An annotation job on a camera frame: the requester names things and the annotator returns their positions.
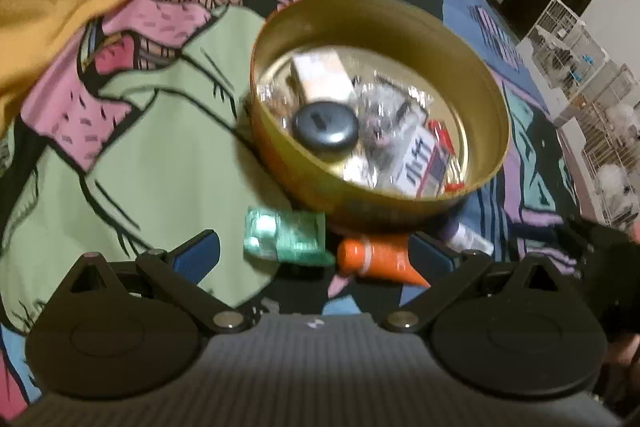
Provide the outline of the white blue plastic box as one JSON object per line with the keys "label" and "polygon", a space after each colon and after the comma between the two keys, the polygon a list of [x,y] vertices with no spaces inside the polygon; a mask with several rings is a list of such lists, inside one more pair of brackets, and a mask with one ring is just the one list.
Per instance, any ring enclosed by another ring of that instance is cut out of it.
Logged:
{"label": "white blue plastic box", "polygon": [[434,135],[425,127],[416,127],[394,166],[390,186],[407,197],[436,197],[444,189],[446,167],[447,159]]}

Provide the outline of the orange tube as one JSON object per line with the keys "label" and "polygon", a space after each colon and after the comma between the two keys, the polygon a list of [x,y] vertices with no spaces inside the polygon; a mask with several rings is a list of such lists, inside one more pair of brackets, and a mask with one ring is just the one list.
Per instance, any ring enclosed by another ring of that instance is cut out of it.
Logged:
{"label": "orange tube", "polygon": [[405,234],[347,237],[337,247],[336,259],[344,275],[430,287],[410,262]]}

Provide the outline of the black round case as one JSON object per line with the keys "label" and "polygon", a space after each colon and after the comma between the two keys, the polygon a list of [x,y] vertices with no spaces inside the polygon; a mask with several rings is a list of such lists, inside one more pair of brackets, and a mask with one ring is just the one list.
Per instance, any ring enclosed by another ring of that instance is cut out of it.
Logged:
{"label": "black round case", "polygon": [[348,105],[319,101],[302,106],[292,118],[293,138],[324,161],[338,161],[352,153],[359,139],[359,121]]}

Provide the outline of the white tube purple cap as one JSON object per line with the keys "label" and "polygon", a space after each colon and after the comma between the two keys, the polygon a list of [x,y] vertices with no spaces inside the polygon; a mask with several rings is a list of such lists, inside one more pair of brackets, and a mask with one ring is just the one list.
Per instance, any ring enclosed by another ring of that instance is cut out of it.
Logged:
{"label": "white tube purple cap", "polygon": [[459,221],[449,221],[439,233],[442,241],[456,253],[479,251],[489,257],[495,247],[483,236]]}

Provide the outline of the colourful printed bed cover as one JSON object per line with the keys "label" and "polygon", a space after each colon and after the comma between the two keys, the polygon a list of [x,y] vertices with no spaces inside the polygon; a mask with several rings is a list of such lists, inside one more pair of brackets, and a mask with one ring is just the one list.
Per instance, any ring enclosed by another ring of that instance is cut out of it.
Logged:
{"label": "colourful printed bed cover", "polygon": [[[40,392],[25,337],[76,259],[128,261],[205,230],[218,251],[203,287],[254,313],[385,314],[414,287],[333,269],[245,258],[250,206],[288,199],[259,165],[248,122],[248,60],[270,13],[294,0],[130,0],[79,27],[30,90],[1,142],[1,415]],[[578,213],[558,134],[506,26],[486,0],[404,0],[440,18],[483,57],[506,97],[503,169],[458,219],[518,260],[539,244],[512,225]]]}

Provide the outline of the round gold tin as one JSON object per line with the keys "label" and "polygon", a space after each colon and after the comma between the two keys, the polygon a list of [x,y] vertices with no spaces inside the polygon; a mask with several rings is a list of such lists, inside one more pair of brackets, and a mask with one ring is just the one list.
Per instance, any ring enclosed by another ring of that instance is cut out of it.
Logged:
{"label": "round gold tin", "polygon": [[[433,112],[454,126],[463,190],[424,199],[369,190],[332,173],[282,129],[259,100],[259,81],[296,52],[329,46],[434,93]],[[285,193],[344,234],[419,230],[494,179],[511,141],[506,102],[485,62],[438,18],[400,0],[299,0],[272,13],[250,57],[250,122],[258,154]]]}

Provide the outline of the red clear lighter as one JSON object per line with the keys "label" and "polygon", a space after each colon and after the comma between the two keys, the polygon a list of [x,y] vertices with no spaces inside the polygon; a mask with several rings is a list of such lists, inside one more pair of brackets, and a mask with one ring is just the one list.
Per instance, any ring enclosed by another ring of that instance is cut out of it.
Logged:
{"label": "red clear lighter", "polygon": [[446,124],[442,120],[430,119],[426,127],[436,139],[440,150],[445,154],[447,167],[444,182],[445,193],[456,193],[465,188],[460,162],[454,143],[450,138]]}

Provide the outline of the green foil sachet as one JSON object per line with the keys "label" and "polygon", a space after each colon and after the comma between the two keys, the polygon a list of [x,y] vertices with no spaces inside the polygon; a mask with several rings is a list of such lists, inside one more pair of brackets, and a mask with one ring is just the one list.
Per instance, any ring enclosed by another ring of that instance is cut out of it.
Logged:
{"label": "green foil sachet", "polygon": [[326,215],[321,212],[250,208],[243,249],[250,257],[286,265],[335,265],[326,249]]}

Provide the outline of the white soap packet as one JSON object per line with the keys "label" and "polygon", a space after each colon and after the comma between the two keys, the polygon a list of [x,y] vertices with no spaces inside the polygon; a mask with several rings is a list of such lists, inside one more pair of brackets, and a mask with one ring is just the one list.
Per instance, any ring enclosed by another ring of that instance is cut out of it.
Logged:
{"label": "white soap packet", "polygon": [[305,103],[331,101],[346,104],[355,96],[352,80],[335,50],[295,54],[292,73]]}

